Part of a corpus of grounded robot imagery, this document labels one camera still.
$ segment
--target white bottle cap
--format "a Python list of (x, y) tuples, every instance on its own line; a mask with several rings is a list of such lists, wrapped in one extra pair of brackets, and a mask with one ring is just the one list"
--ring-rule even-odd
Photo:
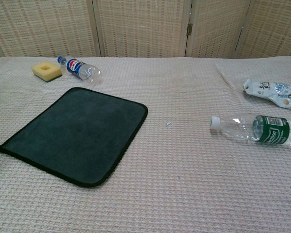
[(210, 122), (210, 129), (218, 130), (220, 126), (220, 118), (218, 116), (212, 116)]

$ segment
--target small debris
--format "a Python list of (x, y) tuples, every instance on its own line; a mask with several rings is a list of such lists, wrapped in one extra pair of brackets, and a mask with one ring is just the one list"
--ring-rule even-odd
[(172, 122), (172, 121), (167, 122), (167, 123), (165, 124), (165, 126), (168, 127), (171, 123), (173, 123), (173, 122)]

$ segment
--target green bottle label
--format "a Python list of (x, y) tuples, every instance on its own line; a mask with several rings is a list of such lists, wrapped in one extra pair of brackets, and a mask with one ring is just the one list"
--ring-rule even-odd
[(263, 119), (263, 133), (258, 142), (283, 144), (288, 139), (290, 127), (287, 119), (271, 116), (257, 116), (257, 120)]

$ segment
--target woven screen panel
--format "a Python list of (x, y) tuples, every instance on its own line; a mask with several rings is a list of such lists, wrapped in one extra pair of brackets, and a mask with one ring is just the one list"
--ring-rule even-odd
[(239, 58), (291, 55), (291, 0), (257, 0)]
[(192, 57), (230, 58), (248, 9), (248, 0), (200, 1), (193, 23)]
[(95, 56), (84, 0), (0, 0), (4, 56)]
[(185, 0), (97, 0), (106, 56), (179, 56)]

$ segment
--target black mat edge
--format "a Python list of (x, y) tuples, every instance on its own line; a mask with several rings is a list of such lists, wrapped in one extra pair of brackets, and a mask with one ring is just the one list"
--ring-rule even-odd
[[(139, 122), (138, 126), (136, 127), (136, 129), (134, 130), (134, 132), (131, 134), (131, 136), (129, 137), (127, 143), (125, 144), (125, 146), (123, 147), (123, 149), (121, 150), (121, 152), (119, 153), (119, 155), (117, 156), (116, 160), (114, 161), (113, 165), (111, 166), (111, 168), (109, 169), (109, 171), (98, 181), (98, 182), (95, 182), (95, 183), (83, 183), (83, 182), (80, 182), (80, 181), (77, 181), (75, 179), (72, 179), (68, 176), (65, 176), (63, 175), (62, 173), (59, 173), (57, 171), (54, 171), (50, 168), (47, 168), (45, 166), (42, 166), (38, 163), (36, 163), (35, 161), (32, 161), (28, 158), (25, 158), (19, 154), (16, 154), (12, 151), (9, 151), (5, 148), (3, 148), (3, 146), (8, 143), (15, 135), (17, 135), (18, 133), (20, 133), (23, 129), (25, 129), (30, 123), (32, 123), (34, 120), (36, 120), (40, 115), (42, 115), (45, 111), (47, 111), (51, 106), (53, 106), (57, 101), (59, 101), (65, 94), (67, 94), (69, 91), (73, 90), (73, 89), (81, 89), (81, 90), (86, 90), (86, 91), (91, 91), (91, 92), (95, 92), (95, 93), (99, 93), (99, 94), (102, 94), (102, 95), (105, 95), (105, 96), (110, 96), (110, 97), (113, 97), (113, 98), (117, 98), (117, 99), (120, 99), (120, 100), (125, 100), (125, 101), (129, 101), (129, 102), (133, 102), (133, 103), (136, 103), (140, 106), (142, 106), (145, 110), (145, 114), (143, 115), (141, 121)], [(115, 170), (116, 166), (118, 165), (118, 163), (121, 161), (124, 153), (126, 152), (127, 148), (129, 147), (129, 145), (131, 144), (131, 142), (133, 141), (135, 135), (138, 133), (140, 127), (142, 126), (143, 122), (145, 121), (146, 119), (146, 116), (147, 116), (147, 113), (148, 113), (148, 108), (142, 104), (142, 103), (137, 103), (137, 102), (134, 102), (134, 101), (131, 101), (131, 100), (126, 100), (126, 99), (123, 99), (123, 98), (120, 98), (120, 97), (116, 97), (116, 96), (111, 96), (111, 95), (108, 95), (108, 94), (104, 94), (104, 93), (101, 93), (101, 92), (97, 92), (97, 91), (93, 91), (93, 90), (90, 90), (90, 89), (86, 89), (86, 88), (83, 88), (83, 87), (73, 87), (71, 89), (69, 89), (68, 91), (66, 91), (61, 97), (59, 97), (51, 106), (49, 106), (46, 110), (44, 110), (42, 113), (40, 113), (38, 116), (36, 116), (33, 120), (31, 120), (28, 124), (26, 124), (22, 129), (20, 129), (18, 132), (16, 132), (13, 136), (11, 136), (8, 140), (6, 140), (1, 146), (0, 146), (0, 152), (2, 153), (5, 153), (5, 154), (8, 154), (8, 155), (11, 155), (19, 160), (22, 160), (40, 170), (43, 170), (49, 174), (52, 174), (54, 176), (57, 176), (65, 181), (68, 181), (70, 183), (73, 183), (73, 184), (76, 184), (78, 186), (81, 186), (81, 187), (95, 187), (95, 186), (98, 186), (100, 184), (102, 184), (112, 173), (113, 171)]]

